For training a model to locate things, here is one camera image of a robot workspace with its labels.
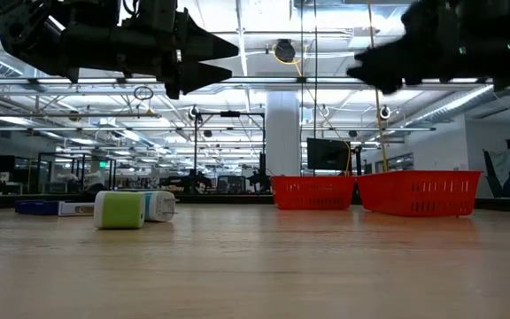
red basket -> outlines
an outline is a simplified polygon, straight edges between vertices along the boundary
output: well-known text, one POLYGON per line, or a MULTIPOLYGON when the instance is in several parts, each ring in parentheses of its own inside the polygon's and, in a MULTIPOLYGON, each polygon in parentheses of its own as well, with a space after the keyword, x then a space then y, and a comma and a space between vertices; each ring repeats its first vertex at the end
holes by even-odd
POLYGON ((474 210, 481 172, 400 171, 357 178, 367 210, 399 216, 458 216, 474 210))
POLYGON ((274 176, 271 182, 279 209, 343 210, 352 202, 355 177, 274 176))

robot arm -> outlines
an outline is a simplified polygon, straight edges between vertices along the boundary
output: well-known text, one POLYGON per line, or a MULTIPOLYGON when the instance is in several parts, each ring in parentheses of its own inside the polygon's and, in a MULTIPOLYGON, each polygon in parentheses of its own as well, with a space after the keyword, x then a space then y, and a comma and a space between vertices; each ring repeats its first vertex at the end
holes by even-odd
POLYGON ((81 67, 149 74, 178 98, 231 77, 198 62, 234 57, 237 47, 200 28, 186 9, 177 12, 176 0, 134 4, 132 11, 124 3, 132 15, 118 26, 121 0, 0 0, 0 40, 14 57, 74 83, 81 67))

white column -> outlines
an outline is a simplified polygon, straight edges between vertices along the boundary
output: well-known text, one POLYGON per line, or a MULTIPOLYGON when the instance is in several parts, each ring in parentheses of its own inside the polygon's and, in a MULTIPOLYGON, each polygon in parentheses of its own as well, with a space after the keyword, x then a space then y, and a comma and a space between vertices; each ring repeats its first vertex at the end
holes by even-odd
POLYGON ((296 91, 268 92, 267 171, 275 175, 300 175, 300 107, 296 91))

green and white cylinder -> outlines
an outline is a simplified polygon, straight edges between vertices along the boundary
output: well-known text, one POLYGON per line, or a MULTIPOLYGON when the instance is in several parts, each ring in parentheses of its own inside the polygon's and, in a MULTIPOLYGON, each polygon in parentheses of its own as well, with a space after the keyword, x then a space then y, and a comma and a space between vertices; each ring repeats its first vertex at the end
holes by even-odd
POLYGON ((94 226, 101 230, 140 229, 145 196, 138 192, 100 191, 94 205, 94 226))
POLYGON ((170 222, 174 216, 176 198, 170 191, 147 191, 145 194, 145 221, 170 222))

table surface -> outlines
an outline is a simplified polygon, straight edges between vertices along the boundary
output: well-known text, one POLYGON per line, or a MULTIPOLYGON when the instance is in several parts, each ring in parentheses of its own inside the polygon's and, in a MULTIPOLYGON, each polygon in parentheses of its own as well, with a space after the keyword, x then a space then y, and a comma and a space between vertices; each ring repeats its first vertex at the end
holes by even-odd
POLYGON ((510 213, 178 211, 141 230, 0 211, 0 318, 510 319, 510 213))

